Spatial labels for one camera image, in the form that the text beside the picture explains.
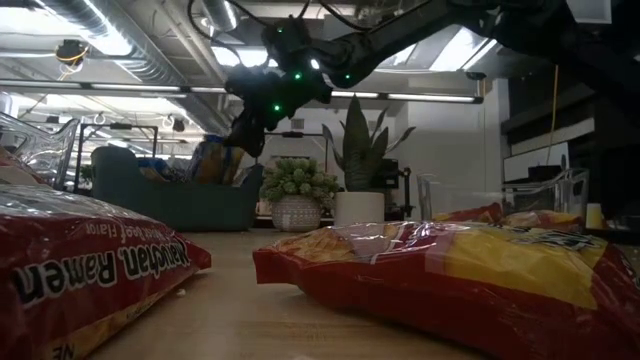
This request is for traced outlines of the snake plant in white pot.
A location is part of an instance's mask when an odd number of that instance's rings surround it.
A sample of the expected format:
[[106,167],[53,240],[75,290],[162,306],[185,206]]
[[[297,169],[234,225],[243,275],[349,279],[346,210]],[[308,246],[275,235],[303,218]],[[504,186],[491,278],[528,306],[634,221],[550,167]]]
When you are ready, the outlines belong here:
[[382,169],[385,156],[398,148],[415,130],[407,128],[389,143],[389,129],[382,127],[387,110],[382,110],[373,131],[356,95],[351,97],[347,116],[341,122],[342,149],[338,150],[332,131],[322,126],[322,135],[331,146],[336,165],[342,170],[344,191],[335,195],[334,225],[380,223],[385,217],[385,195],[374,186],[374,178]]

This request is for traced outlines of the silver ceiling air duct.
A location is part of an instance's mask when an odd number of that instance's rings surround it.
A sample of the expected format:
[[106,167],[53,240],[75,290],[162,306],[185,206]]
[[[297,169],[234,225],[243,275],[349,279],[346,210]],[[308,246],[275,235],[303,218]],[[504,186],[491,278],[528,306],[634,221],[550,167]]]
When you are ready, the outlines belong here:
[[144,85],[185,85],[186,79],[116,0],[35,0],[47,12]]

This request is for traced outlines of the dark wall cabinet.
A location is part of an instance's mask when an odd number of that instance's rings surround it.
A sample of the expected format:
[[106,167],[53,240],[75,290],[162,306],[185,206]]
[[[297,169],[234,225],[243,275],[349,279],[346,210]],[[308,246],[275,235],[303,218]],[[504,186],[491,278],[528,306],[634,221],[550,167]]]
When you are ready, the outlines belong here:
[[630,120],[609,99],[564,70],[544,67],[508,80],[510,112],[501,126],[507,143],[567,142],[572,167],[590,170],[589,200],[621,202],[640,182],[627,167],[640,166],[640,119]]

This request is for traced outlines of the black metal stand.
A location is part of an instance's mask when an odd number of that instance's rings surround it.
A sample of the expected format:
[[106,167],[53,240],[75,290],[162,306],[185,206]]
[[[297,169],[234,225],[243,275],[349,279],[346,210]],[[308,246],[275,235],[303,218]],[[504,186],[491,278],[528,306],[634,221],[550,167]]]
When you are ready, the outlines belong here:
[[412,171],[409,167],[401,168],[396,159],[385,159],[383,165],[385,220],[406,220],[415,208],[410,192]]

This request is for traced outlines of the small yellow cup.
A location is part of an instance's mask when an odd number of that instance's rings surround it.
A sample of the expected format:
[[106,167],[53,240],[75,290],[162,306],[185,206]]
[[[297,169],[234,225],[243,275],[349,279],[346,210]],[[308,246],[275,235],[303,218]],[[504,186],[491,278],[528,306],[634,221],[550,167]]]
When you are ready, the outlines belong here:
[[596,230],[604,230],[607,227],[600,203],[587,204],[585,226],[587,229]]

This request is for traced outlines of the teal plastic bin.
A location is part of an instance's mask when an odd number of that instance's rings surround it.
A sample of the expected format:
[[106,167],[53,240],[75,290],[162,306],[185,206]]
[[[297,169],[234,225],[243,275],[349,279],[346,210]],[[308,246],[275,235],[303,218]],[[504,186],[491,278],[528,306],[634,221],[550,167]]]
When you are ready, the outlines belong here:
[[254,165],[243,183],[171,183],[144,177],[134,154],[99,147],[91,154],[94,198],[132,210],[180,232],[246,231],[256,216],[264,167]]

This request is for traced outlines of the clear plastic bin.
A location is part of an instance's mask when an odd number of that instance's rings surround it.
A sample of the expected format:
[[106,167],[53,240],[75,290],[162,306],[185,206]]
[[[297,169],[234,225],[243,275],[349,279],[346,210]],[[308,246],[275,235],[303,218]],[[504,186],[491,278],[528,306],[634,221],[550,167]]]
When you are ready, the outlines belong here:
[[53,123],[29,123],[0,112],[0,148],[27,165],[46,185],[64,188],[80,120],[72,118],[54,132]]
[[473,190],[448,185],[434,175],[418,176],[420,211],[423,220],[454,211],[469,210],[497,203],[505,215],[548,210],[585,217],[589,171],[562,170],[543,182],[499,185],[497,190]]

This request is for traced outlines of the green succulent in woven pot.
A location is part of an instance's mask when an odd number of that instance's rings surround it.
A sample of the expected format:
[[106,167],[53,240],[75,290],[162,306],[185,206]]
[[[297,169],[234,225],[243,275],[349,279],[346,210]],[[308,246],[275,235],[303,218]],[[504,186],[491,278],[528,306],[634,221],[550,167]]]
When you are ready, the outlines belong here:
[[337,177],[321,169],[315,159],[280,157],[265,169],[260,200],[269,204],[276,229],[307,232],[320,227],[338,190]]

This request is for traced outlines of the blue Maruchan ramen packet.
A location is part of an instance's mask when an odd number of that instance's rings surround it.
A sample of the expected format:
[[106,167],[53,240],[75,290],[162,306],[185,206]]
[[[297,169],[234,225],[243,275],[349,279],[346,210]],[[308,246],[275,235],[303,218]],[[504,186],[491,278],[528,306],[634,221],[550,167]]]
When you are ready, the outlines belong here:
[[207,134],[194,150],[188,174],[196,183],[230,185],[244,155],[242,148],[226,146],[224,137]]
[[159,158],[138,158],[138,169],[141,174],[152,181],[172,182],[174,175],[170,166]]

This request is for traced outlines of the long ceiling light bar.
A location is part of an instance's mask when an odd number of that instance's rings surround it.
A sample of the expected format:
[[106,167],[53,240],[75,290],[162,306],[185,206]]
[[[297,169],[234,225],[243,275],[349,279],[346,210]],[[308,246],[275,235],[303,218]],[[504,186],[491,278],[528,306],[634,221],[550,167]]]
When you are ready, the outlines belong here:
[[[53,93],[74,94],[89,92],[122,92],[131,93],[133,96],[152,97],[177,97],[179,94],[227,94],[222,87],[202,87],[187,85],[148,85],[148,84],[119,84],[119,83],[92,83],[92,82],[67,82],[23,79],[0,79],[0,89],[12,89],[13,91],[38,92],[51,90]],[[412,94],[412,93],[385,93],[364,91],[332,91],[333,98],[359,98],[370,100],[410,101],[410,102],[436,102],[436,103],[462,103],[481,104],[484,98],[480,96],[460,96],[445,94]]]

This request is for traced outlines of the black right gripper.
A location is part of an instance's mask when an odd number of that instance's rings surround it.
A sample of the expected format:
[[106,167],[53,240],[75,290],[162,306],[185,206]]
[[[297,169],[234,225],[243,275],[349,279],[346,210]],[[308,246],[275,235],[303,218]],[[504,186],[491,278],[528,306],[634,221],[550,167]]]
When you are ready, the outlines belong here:
[[227,145],[241,148],[253,158],[263,152],[265,129],[275,129],[280,120],[293,117],[310,101],[328,103],[332,97],[332,88],[312,65],[312,38],[302,19],[284,19],[265,27],[262,41],[267,58],[275,60],[279,70],[238,64],[225,82],[225,90],[243,101]]

